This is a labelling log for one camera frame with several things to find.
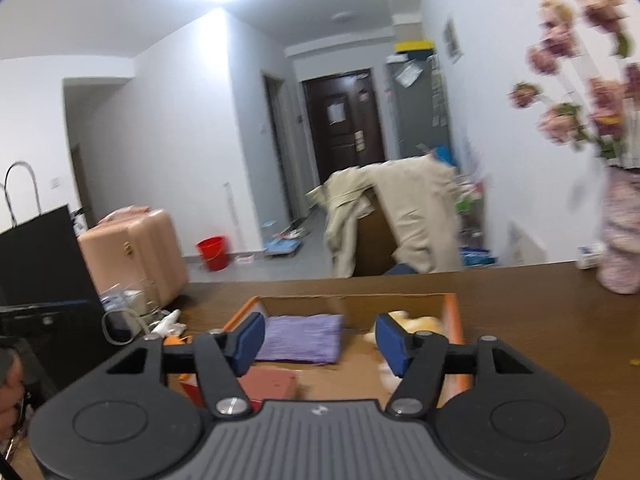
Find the brown pink box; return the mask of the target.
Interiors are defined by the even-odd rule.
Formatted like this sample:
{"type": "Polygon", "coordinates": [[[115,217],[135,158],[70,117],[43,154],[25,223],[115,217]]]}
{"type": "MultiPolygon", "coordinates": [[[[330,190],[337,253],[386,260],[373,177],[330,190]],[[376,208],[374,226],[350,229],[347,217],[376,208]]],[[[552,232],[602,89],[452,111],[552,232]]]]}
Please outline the brown pink box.
{"type": "Polygon", "coordinates": [[[296,397],[297,375],[292,370],[252,367],[239,383],[253,403],[263,400],[290,400],[296,397]]]}

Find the purple knitted cloth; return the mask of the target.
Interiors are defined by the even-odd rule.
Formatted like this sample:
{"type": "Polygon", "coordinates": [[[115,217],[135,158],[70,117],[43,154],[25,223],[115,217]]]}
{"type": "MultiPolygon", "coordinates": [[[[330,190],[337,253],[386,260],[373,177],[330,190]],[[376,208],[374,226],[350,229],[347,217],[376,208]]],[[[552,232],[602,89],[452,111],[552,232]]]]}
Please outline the purple knitted cloth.
{"type": "Polygon", "coordinates": [[[339,314],[267,318],[257,361],[335,364],[340,359],[343,317],[339,314]]]}

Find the yellow plush toy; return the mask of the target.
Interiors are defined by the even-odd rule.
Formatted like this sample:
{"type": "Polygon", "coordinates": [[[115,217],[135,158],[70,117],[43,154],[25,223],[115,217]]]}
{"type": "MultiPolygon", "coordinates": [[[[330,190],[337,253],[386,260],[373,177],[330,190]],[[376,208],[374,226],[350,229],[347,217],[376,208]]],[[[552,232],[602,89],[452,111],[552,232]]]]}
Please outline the yellow plush toy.
{"type": "Polygon", "coordinates": [[[388,315],[409,334],[433,332],[442,336],[446,335],[444,324],[436,316],[410,318],[407,311],[392,311],[388,312],[388,315]]]}

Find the white small toy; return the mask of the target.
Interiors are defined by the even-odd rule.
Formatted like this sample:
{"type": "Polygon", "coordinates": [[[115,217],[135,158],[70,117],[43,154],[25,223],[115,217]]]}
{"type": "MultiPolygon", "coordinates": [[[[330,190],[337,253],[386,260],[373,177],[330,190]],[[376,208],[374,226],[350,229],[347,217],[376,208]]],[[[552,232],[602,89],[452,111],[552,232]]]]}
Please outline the white small toy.
{"type": "Polygon", "coordinates": [[[181,337],[186,330],[186,324],[180,322],[180,315],[181,311],[179,309],[169,312],[160,322],[154,325],[151,333],[157,334],[162,338],[169,336],[181,337]]]}

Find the red bucket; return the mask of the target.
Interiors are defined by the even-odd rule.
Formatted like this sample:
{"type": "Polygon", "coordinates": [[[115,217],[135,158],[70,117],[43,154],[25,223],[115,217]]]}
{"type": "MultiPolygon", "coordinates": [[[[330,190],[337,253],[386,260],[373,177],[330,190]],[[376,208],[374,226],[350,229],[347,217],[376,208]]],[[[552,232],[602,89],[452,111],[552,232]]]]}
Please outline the red bucket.
{"type": "Polygon", "coordinates": [[[212,236],[196,244],[196,249],[209,272],[224,270],[230,263],[228,238],[212,236]]]}

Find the brown chair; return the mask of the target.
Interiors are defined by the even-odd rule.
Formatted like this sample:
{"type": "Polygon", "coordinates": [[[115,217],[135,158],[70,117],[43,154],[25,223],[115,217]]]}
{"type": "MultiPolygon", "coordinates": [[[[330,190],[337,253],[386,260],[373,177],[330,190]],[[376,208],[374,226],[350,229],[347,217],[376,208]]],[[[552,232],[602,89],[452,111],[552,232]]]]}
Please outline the brown chair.
{"type": "Polygon", "coordinates": [[[352,276],[414,275],[416,270],[394,257],[397,244],[394,233],[378,201],[374,188],[364,192],[372,210],[357,220],[355,267],[352,276]]]}

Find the white blue device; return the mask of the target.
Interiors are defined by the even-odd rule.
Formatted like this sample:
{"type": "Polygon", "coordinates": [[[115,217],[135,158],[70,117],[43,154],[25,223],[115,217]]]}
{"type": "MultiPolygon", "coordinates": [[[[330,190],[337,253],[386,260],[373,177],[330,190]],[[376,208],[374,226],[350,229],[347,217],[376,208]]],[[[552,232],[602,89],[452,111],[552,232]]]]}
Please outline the white blue device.
{"type": "Polygon", "coordinates": [[[126,346],[149,335],[154,316],[160,312],[155,283],[149,280],[114,285],[100,293],[100,300],[103,335],[114,346],[126,346]]]}

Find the pink suitcase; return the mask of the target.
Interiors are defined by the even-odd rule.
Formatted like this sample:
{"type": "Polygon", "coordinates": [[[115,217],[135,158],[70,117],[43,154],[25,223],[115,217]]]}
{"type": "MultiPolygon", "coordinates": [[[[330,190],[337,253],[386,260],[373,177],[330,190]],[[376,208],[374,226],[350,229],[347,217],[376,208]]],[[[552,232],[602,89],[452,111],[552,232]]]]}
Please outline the pink suitcase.
{"type": "Polygon", "coordinates": [[[78,243],[98,292],[147,284],[165,307],[188,284],[178,236],[163,209],[116,210],[80,234],[78,243]]]}

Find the beige coat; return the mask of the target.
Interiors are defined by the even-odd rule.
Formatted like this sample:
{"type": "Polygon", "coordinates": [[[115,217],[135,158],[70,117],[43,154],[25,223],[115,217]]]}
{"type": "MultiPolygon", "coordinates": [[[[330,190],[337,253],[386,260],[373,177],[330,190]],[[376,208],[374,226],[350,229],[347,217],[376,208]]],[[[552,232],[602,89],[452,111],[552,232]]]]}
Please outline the beige coat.
{"type": "Polygon", "coordinates": [[[307,193],[326,212],[324,242],[336,278],[354,275],[357,221],[373,211],[367,190],[390,225],[396,262],[420,273],[462,269],[456,170],[428,154],[340,170],[307,193]]]}

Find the black paper bag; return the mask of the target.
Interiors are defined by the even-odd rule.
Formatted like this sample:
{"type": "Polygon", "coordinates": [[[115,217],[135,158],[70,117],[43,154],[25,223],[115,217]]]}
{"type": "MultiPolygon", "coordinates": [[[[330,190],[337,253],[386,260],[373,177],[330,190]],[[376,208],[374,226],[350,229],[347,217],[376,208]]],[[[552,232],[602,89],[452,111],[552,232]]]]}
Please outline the black paper bag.
{"type": "Polygon", "coordinates": [[[12,226],[1,233],[1,345],[24,363],[27,381],[53,396],[113,354],[104,310],[66,206],[20,223],[1,189],[12,226]]]}

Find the small white box by vase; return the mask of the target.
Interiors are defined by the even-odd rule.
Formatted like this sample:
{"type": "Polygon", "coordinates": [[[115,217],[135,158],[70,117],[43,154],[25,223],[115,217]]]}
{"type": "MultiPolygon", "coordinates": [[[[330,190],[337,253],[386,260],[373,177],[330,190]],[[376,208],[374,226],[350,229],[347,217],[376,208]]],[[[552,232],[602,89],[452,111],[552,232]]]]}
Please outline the small white box by vase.
{"type": "Polygon", "coordinates": [[[601,263],[605,252],[605,244],[595,242],[591,245],[580,246],[576,257],[576,266],[580,270],[595,269],[601,263]]]}

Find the dark wooden door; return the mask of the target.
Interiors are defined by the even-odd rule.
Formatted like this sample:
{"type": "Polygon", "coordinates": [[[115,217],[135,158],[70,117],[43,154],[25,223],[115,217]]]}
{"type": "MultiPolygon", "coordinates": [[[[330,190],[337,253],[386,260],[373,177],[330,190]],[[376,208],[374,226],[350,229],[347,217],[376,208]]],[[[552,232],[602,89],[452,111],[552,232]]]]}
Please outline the dark wooden door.
{"type": "Polygon", "coordinates": [[[372,70],[302,82],[319,180],[386,161],[372,70]]]}

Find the pink textured vase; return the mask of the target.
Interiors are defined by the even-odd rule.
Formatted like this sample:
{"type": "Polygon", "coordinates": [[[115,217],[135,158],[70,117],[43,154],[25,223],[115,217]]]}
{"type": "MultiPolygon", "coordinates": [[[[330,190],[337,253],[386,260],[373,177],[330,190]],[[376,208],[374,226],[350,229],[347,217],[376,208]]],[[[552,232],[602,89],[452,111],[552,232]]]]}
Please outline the pink textured vase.
{"type": "Polygon", "coordinates": [[[602,214],[603,255],[597,278],[610,292],[639,292],[639,174],[608,167],[602,214]]]}

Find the yellow box on fridge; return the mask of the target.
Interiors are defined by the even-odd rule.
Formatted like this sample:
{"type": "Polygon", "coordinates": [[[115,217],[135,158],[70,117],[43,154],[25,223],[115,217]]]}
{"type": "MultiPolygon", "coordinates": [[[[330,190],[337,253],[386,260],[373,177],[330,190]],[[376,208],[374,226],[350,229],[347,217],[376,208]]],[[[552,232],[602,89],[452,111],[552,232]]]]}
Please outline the yellow box on fridge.
{"type": "Polygon", "coordinates": [[[408,40],[399,41],[394,44],[394,51],[396,53],[409,53],[409,52],[426,52],[433,51],[435,44],[432,40],[408,40]]]}

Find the pink artificial flowers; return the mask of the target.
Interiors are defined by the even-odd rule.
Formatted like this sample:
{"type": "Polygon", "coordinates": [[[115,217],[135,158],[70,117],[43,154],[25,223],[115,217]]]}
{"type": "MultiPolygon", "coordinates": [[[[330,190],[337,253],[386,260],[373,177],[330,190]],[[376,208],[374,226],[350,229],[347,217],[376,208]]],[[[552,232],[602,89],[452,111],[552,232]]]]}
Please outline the pink artificial flowers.
{"type": "Polygon", "coordinates": [[[625,0],[541,0],[541,38],[526,51],[529,69],[559,81],[564,96],[552,99],[534,82],[519,81],[511,104],[525,110],[542,104],[539,131],[556,145],[580,151],[592,145],[608,165],[639,169],[639,61],[623,11],[625,0]],[[606,78],[579,35],[578,23],[602,32],[612,44],[620,76],[606,78]]]}

